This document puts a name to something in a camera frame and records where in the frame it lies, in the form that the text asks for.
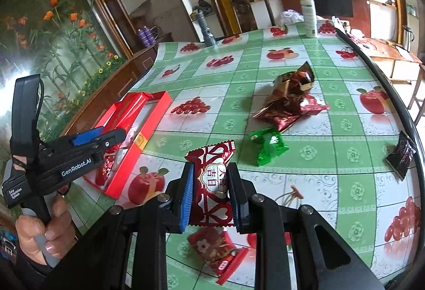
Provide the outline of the person left hand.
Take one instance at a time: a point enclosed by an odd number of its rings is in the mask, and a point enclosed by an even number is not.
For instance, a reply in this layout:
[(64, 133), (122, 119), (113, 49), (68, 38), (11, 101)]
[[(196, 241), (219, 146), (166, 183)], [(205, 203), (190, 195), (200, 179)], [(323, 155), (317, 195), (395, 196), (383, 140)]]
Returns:
[(20, 215), (15, 222), (19, 246), (32, 261), (47, 265), (36, 237), (45, 238), (46, 252), (54, 259), (62, 259), (76, 244), (75, 229), (65, 199), (57, 194), (52, 206), (53, 218), (47, 226), (37, 217)]

